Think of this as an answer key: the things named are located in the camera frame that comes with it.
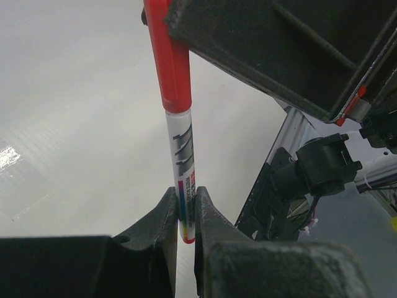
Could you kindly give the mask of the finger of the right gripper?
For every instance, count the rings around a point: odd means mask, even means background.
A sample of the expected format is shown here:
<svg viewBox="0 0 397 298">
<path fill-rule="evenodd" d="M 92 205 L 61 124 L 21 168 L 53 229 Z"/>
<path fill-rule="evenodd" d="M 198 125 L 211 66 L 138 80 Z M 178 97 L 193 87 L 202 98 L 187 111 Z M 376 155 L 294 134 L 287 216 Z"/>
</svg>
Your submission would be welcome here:
<svg viewBox="0 0 397 298">
<path fill-rule="evenodd" d="M 169 35 L 250 86 L 324 122 L 353 93 L 385 21 L 367 1 L 173 1 Z"/>
<path fill-rule="evenodd" d="M 145 9 L 143 9 L 141 12 L 141 20 L 144 25 L 147 25 L 147 17 L 146 17 Z"/>
</svg>

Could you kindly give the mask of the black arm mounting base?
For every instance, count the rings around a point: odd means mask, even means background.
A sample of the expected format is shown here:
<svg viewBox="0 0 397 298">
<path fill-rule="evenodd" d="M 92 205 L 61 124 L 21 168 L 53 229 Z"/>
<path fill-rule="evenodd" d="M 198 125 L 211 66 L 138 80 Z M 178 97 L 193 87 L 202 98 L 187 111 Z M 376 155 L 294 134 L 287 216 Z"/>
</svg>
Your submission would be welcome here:
<svg viewBox="0 0 397 298">
<path fill-rule="evenodd" d="M 292 202 L 309 193 L 297 170 L 298 162 L 283 147 L 266 161 L 235 223 L 255 241 L 297 241 L 298 219 L 288 217 Z"/>
</svg>

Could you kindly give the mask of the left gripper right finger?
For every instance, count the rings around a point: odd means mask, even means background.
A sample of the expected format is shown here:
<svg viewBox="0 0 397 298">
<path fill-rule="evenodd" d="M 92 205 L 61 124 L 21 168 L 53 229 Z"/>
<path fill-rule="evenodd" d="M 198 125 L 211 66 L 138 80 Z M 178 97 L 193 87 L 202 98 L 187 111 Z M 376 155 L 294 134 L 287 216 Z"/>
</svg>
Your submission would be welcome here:
<svg viewBox="0 0 397 298">
<path fill-rule="evenodd" d="M 199 297 L 368 297 L 361 265 L 332 243 L 256 242 L 195 195 L 194 273 Z"/>
</svg>

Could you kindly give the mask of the red marker pen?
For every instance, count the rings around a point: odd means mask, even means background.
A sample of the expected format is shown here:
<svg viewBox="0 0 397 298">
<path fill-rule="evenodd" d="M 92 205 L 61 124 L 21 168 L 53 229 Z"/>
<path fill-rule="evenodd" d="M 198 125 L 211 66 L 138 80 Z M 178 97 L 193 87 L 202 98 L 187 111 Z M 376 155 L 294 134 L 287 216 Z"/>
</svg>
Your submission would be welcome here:
<svg viewBox="0 0 397 298">
<path fill-rule="evenodd" d="M 191 244 L 195 241 L 196 192 L 191 112 L 190 110 L 178 114 L 166 112 L 166 122 L 177 196 L 179 230 L 182 240 Z"/>
</svg>

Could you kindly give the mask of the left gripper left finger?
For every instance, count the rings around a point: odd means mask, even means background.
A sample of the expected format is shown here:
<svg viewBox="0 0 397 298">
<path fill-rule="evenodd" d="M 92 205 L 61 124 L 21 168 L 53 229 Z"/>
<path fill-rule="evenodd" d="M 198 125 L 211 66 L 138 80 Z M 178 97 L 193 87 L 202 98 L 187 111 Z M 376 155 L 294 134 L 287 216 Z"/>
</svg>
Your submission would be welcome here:
<svg viewBox="0 0 397 298">
<path fill-rule="evenodd" d="M 1 239 L 2 297 L 174 297 L 177 198 L 114 237 Z"/>
</svg>

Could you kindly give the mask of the red pen cap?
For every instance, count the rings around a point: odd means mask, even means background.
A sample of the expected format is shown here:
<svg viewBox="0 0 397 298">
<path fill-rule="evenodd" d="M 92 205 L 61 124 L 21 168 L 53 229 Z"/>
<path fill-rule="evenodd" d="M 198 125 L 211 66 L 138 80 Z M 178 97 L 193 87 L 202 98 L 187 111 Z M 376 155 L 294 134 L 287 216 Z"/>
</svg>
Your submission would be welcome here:
<svg viewBox="0 0 397 298">
<path fill-rule="evenodd" d="M 189 49 L 168 34 L 166 17 L 171 2 L 147 0 L 143 4 L 163 107 L 173 114 L 185 112 L 192 105 Z"/>
</svg>

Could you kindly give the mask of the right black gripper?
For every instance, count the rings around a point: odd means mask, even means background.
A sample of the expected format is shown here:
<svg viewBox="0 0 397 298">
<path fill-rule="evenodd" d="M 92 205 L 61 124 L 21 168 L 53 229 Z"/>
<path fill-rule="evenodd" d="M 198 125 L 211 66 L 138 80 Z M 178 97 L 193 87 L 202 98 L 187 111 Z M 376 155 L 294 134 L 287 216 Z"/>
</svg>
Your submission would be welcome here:
<svg viewBox="0 0 397 298">
<path fill-rule="evenodd" d="M 367 1 L 374 4 L 364 20 L 371 27 L 385 21 L 357 76 L 353 93 L 333 122 L 347 119 L 361 125 L 361 136 L 374 148 L 396 148 L 396 1 Z"/>
</svg>

